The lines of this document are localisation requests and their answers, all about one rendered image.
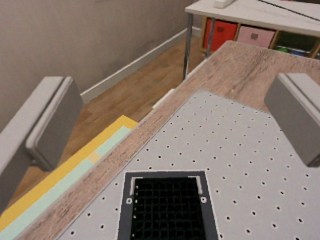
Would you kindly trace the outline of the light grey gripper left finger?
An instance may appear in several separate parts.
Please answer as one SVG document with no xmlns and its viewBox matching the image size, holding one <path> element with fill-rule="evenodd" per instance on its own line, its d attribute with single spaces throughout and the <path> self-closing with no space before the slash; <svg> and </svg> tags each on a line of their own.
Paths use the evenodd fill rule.
<svg viewBox="0 0 320 240">
<path fill-rule="evenodd" d="M 0 218 L 29 167 L 57 167 L 83 100 L 73 77 L 45 77 L 0 134 Z"/>
</svg>

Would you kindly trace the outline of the grey flat base plate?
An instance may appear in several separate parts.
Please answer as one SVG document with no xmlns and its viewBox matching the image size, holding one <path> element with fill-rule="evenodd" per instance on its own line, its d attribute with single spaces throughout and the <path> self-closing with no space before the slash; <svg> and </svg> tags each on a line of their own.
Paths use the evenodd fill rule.
<svg viewBox="0 0 320 240">
<path fill-rule="evenodd" d="M 320 240 L 320 167 L 270 113 L 199 87 L 54 240 L 115 240 L 125 171 L 202 169 L 221 240 Z"/>
</svg>

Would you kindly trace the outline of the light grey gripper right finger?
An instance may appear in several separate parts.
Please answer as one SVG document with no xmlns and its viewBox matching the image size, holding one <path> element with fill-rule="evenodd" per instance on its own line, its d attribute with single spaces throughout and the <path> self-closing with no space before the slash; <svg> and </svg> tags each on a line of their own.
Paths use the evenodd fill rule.
<svg viewBox="0 0 320 240">
<path fill-rule="evenodd" d="M 305 73 L 277 74 L 263 101 L 302 163 L 320 167 L 320 86 Z"/>
</svg>

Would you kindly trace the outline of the black well plate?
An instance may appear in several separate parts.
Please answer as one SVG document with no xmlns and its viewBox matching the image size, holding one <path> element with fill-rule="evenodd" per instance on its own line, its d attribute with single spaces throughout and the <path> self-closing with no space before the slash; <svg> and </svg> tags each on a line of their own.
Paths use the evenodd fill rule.
<svg viewBox="0 0 320 240">
<path fill-rule="evenodd" d="M 136 178 L 130 240 L 206 240 L 196 177 Z"/>
</svg>

